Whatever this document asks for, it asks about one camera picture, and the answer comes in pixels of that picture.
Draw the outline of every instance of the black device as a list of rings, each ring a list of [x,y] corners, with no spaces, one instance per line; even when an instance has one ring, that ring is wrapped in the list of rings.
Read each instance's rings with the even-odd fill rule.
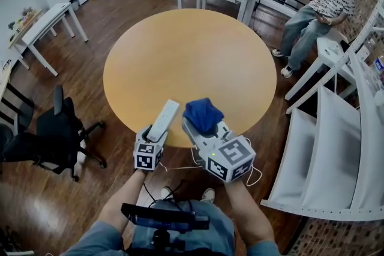
[[[182,240],[170,242],[168,230],[186,233],[192,230],[209,229],[209,217],[197,216],[194,212],[146,208],[125,203],[121,206],[121,212],[135,225],[157,229],[152,238],[153,252],[157,253],[164,252],[166,248],[175,248],[180,251],[185,248],[185,242]],[[148,249],[137,248],[129,248],[128,252],[130,255],[150,253]]]

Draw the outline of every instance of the seated person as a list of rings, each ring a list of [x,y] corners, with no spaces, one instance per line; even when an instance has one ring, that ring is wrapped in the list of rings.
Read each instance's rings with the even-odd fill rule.
[[[300,69],[318,37],[326,35],[335,25],[341,24],[355,12],[355,0],[313,0],[301,8],[285,25],[280,50],[274,49],[275,57],[289,57],[281,75],[289,78]]]
[[[122,203],[136,204],[142,189],[146,172],[136,170],[124,186],[117,191],[104,205],[97,221],[84,236],[72,246],[63,256],[87,255],[127,255],[122,250],[121,235],[125,230],[128,219],[121,213]],[[274,231],[267,217],[257,206],[252,196],[241,180],[225,184],[233,215],[238,226],[241,238],[248,249],[248,256],[275,256],[279,255],[274,242]],[[162,198],[171,195],[167,188],[161,190]],[[234,226],[218,207],[213,205],[215,192],[207,189],[201,201],[184,201],[178,206],[185,211],[195,211],[196,215],[210,217],[209,230],[193,230],[180,234],[170,231],[170,241],[185,241],[184,253],[188,255],[234,255]],[[158,201],[154,207],[166,210],[179,210],[175,203]],[[132,241],[132,248],[146,248],[154,251],[151,243],[154,228],[136,226]],[[182,251],[166,251],[163,254],[182,254]]]

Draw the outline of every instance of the sneaker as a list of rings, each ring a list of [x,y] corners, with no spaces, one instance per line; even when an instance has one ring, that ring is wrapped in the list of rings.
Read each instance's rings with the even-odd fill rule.
[[[283,57],[284,55],[278,50],[278,49],[273,49],[271,51],[272,55],[275,56],[276,58]]]
[[[215,200],[215,190],[208,188],[204,191],[201,201],[213,204]]]
[[[166,198],[167,198],[167,200],[173,200],[174,199],[172,191],[167,186],[165,186],[163,189],[161,189],[160,196],[161,196],[162,200],[165,200]]]
[[[291,69],[288,65],[286,67],[284,67],[281,71],[280,71],[281,75],[283,75],[284,78],[289,78],[290,76],[292,76],[292,73],[293,73],[293,69]]]

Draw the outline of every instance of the wooden floor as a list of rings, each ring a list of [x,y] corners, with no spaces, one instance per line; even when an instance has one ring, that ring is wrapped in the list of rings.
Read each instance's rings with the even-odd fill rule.
[[[186,0],[187,7],[195,4],[195,0]],[[64,252],[92,225],[106,200],[132,174],[135,133],[120,122],[108,105],[103,89],[104,63],[115,41],[127,29],[148,16],[174,9],[177,9],[176,0],[89,0],[76,13],[89,37],[87,43],[78,34],[70,38],[64,27],[57,25],[56,38],[48,34],[36,44],[57,70],[58,77],[53,77],[30,53],[25,59],[31,69],[26,71],[19,65],[14,70],[12,84],[37,105],[29,127],[32,132],[35,118],[52,107],[52,91],[57,84],[62,84],[65,94],[72,97],[77,116],[86,127],[97,120],[103,120],[107,125],[104,131],[95,131],[91,135],[88,149],[102,154],[108,168],[102,170],[95,161],[88,161],[79,183],[71,180],[69,170],[55,175],[32,166],[31,162],[4,164],[0,177],[0,226],[9,225],[16,231],[24,249],[33,249],[38,255]],[[238,6],[208,0],[208,9],[236,17]],[[254,30],[272,48],[279,46],[285,22],[286,18],[280,14],[259,7],[251,26],[254,25]],[[288,103],[283,97],[296,81],[294,78],[283,79],[279,73],[283,62],[277,60],[275,63],[278,76],[275,98],[262,120],[245,133],[257,152],[256,167],[263,171],[262,180],[249,188],[257,202],[268,198],[280,165],[289,126],[289,118],[285,115]],[[9,93],[5,97],[13,100]],[[189,150],[166,148],[164,154],[162,162],[166,166],[192,164]],[[231,215],[223,185],[203,170],[166,173],[157,168],[148,176],[146,184],[158,198],[160,188],[167,185],[175,188],[181,180],[186,180],[180,189],[181,199],[199,199],[211,186],[217,192],[215,203]],[[149,202],[148,194],[142,191],[139,204],[148,205]],[[283,252],[300,218],[265,207],[262,210],[271,221]],[[132,229],[128,227],[124,233],[126,245],[130,242]],[[237,238],[237,254],[244,255],[244,245],[239,236]]]

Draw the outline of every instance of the gray pants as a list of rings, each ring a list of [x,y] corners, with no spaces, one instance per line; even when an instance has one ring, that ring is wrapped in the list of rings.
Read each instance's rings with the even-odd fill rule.
[[[280,52],[289,57],[288,66],[293,70],[300,69],[301,62],[307,57],[318,37],[326,35],[332,28],[319,23],[313,9],[306,5],[301,8],[285,25]],[[294,40],[300,39],[293,46]]]

